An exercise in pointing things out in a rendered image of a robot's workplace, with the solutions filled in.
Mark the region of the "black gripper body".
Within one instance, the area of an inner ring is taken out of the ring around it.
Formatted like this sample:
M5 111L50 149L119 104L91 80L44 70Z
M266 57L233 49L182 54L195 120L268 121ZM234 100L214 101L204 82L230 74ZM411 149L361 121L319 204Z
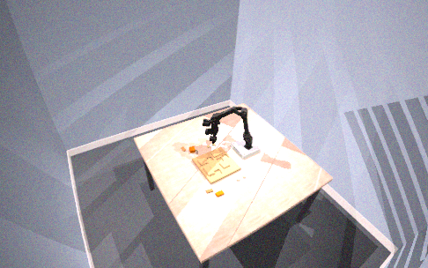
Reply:
M217 129L212 129L212 128L210 129L210 130L212 130L212 135L213 135L213 136L210 136L210 141L217 142L216 135L218 134L218 129L219 129L219 127Z

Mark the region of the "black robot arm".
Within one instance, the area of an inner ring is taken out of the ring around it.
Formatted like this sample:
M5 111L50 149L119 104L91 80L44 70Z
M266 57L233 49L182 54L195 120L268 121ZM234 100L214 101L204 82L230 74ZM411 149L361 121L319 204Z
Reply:
M238 110L241 110L241 111L238 111ZM225 116L232 114L232 113L241 116L241 118L243 120L244 131L245 131L245 132L243 132L243 140L246 142L244 147L248 150L252 149L254 138L251 136L251 133L250 133L249 128L248 128L248 120L247 120L248 108L233 106L233 107L228 108L227 110L225 110L221 113L215 113L212 115L210 120L209 119L203 119L203 126L210 127L210 125L211 125L212 129L217 129L218 125L220 125L219 120ZM205 130L206 135L209 135L209 134L212 135L212 130L210 130L211 128L207 128Z

